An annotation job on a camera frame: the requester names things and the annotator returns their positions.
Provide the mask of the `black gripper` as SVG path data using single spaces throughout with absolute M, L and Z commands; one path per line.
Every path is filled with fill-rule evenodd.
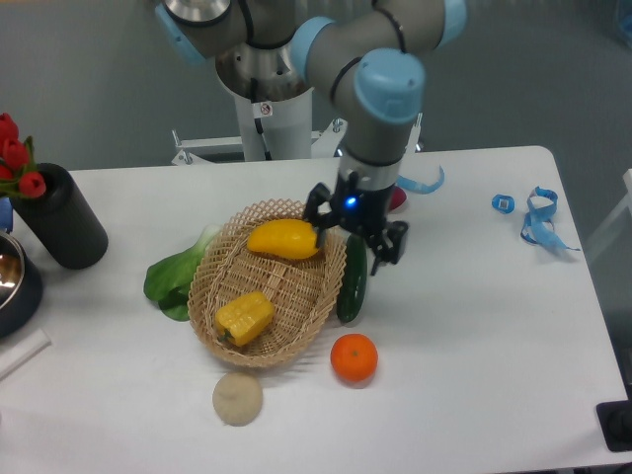
M 388 221 L 394 188 L 391 183 L 378 190 L 363 189 L 356 171 L 338 173 L 334 194 L 325 184 L 318 183 L 310 191 L 302 214 L 316 234 L 316 248 L 325 244 L 328 229 L 340 226 L 365 240 L 374 256 L 372 276 L 381 265 L 396 265 L 406 249 L 409 223 Z M 322 213 L 319 208 L 325 203 L 330 211 Z

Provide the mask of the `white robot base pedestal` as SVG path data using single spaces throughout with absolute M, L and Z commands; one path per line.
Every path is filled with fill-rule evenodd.
M 233 98 L 247 161 L 311 156 L 312 90 L 292 66 L 288 45 L 239 44 L 215 58 L 215 70 Z

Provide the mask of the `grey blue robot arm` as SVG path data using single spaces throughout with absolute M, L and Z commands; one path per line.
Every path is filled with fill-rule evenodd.
M 409 226 L 389 203 L 426 85 L 419 54 L 457 38 L 462 1 L 375 1 L 339 24 L 296 19 L 292 1 L 161 1 L 156 15 L 186 59 L 212 59 L 233 96 L 245 157 L 296 158 L 309 149 L 311 114 L 325 96 L 346 121 L 336 185 L 317 185 L 304 219 L 318 234 L 340 227 L 363 239 L 377 266 L 396 264 Z

